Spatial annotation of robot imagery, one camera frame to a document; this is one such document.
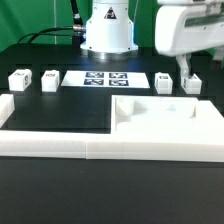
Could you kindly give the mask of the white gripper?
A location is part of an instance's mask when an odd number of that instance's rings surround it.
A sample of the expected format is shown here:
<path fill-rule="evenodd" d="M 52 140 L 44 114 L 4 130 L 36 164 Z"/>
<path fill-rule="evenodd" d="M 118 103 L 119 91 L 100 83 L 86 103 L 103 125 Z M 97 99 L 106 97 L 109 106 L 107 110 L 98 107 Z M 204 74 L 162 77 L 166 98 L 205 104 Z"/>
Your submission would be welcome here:
<path fill-rule="evenodd" d="M 162 6 L 156 16 L 155 47 L 177 56 L 182 79 L 190 76 L 192 53 L 224 45 L 224 12 L 207 12 L 205 5 Z"/>

